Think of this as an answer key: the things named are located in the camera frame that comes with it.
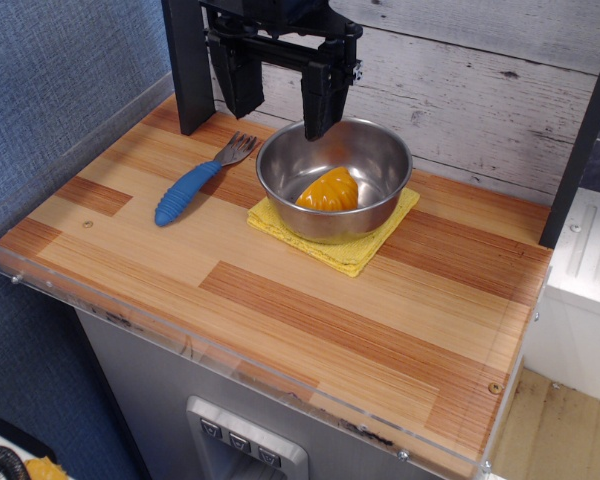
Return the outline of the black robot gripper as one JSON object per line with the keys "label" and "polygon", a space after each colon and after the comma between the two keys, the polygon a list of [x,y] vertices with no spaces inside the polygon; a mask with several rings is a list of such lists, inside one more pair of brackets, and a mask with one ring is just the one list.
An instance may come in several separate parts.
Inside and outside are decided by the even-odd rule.
{"label": "black robot gripper", "polygon": [[301,71],[305,138],[315,141],[343,116],[361,77],[362,27],[327,1],[203,1],[211,63],[230,112],[243,118],[264,102],[262,62]]}

